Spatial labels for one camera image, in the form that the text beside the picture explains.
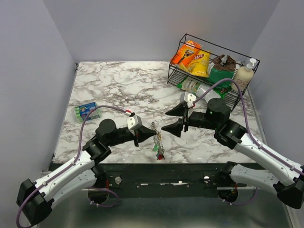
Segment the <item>green key tag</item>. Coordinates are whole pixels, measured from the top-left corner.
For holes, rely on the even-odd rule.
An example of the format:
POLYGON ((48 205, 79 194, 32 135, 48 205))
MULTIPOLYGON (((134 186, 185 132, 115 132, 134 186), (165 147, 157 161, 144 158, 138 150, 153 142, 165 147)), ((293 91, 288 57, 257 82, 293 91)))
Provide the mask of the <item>green key tag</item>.
POLYGON ((158 151, 158 145, 154 145, 153 151, 154 151, 154 152, 157 152, 157 151, 158 151))

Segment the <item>metal keyring holder with rings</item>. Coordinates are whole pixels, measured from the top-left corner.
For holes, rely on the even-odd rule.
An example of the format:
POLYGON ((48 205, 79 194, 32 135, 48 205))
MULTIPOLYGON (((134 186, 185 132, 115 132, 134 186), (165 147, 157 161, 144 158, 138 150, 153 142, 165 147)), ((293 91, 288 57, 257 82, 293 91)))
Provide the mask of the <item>metal keyring holder with rings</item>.
MULTIPOLYGON (((160 132, 157 130, 157 125, 156 125, 155 122, 152 122, 151 125, 150 125, 150 127, 151 127, 152 130, 155 130, 156 133, 160 133, 160 132)), ((161 142, 159 141, 157 135, 153 136, 153 142, 154 142, 154 145, 158 145, 158 151, 155 152, 156 155, 163 154, 163 156, 164 156, 165 150, 164 150, 162 141, 161 141, 161 142)))

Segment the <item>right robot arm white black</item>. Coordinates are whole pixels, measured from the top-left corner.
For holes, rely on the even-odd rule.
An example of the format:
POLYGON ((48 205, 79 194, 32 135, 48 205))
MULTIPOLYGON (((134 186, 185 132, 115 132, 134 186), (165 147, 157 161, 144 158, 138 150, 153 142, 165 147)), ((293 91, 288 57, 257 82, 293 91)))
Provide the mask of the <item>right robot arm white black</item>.
POLYGON ((177 137, 189 127, 214 130, 214 138, 223 146, 242 153, 254 160, 263 170, 253 170, 233 162, 228 169, 219 173, 218 180, 224 186, 242 183, 265 189, 277 195, 278 199, 300 209, 304 203, 304 167, 294 162, 254 137, 248 128, 230 119, 231 109, 219 98, 212 98, 206 111, 191 112, 181 102, 166 115, 179 117, 178 121, 162 127, 177 137))

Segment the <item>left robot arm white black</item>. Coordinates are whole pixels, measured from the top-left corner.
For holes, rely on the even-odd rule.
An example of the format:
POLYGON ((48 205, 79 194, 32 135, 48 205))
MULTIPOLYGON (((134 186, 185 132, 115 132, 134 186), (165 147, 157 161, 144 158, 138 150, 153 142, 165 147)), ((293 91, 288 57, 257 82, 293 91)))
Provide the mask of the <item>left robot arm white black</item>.
POLYGON ((74 193, 91 187, 102 187, 105 183, 105 171, 98 164, 110 155, 111 146, 133 141, 135 146, 156 135, 154 130, 143 126, 140 117, 127 119, 127 126, 117 128, 111 119, 104 119, 95 131, 95 135, 80 153, 61 165, 50 174, 31 181, 23 181, 17 196, 16 224, 24 214, 31 226, 42 222, 52 210, 74 193))

